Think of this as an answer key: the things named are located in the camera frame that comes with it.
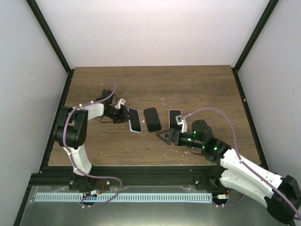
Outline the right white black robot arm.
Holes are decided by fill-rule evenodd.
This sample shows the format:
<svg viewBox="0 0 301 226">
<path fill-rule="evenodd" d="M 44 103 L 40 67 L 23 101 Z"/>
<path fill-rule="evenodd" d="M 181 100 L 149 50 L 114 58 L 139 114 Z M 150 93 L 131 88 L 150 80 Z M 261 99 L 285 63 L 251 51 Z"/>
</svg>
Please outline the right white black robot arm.
<svg viewBox="0 0 301 226">
<path fill-rule="evenodd" d="M 301 190 L 297 180 L 270 172 L 249 161 L 230 145 L 214 137 L 211 127 L 204 120 L 192 123 L 192 132 L 167 129 L 157 133 L 166 144 L 201 149 L 201 154 L 217 165 L 217 171 L 209 177 L 210 186 L 234 189 L 261 205 L 282 224 L 299 219 Z"/>
</svg>

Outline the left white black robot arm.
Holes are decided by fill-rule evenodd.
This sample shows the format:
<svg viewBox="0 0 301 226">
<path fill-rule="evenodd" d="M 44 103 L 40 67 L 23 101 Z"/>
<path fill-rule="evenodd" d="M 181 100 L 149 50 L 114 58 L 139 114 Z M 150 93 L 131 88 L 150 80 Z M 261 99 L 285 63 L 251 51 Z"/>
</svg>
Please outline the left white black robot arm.
<svg viewBox="0 0 301 226">
<path fill-rule="evenodd" d="M 96 185 L 96 178 L 90 175 L 92 163 L 87 157 L 84 142 L 87 137 L 88 121 L 102 116 L 112 119 L 114 124 L 130 119 L 125 99 L 113 103 L 114 91 L 103 90 L 100 98 L 75 107 L 63 106 L 55 123 L 53 139 L 66 151 L 73 166 L 73 172 L 80 175 L 79 184 L 85 190 Z"/>
</svg>

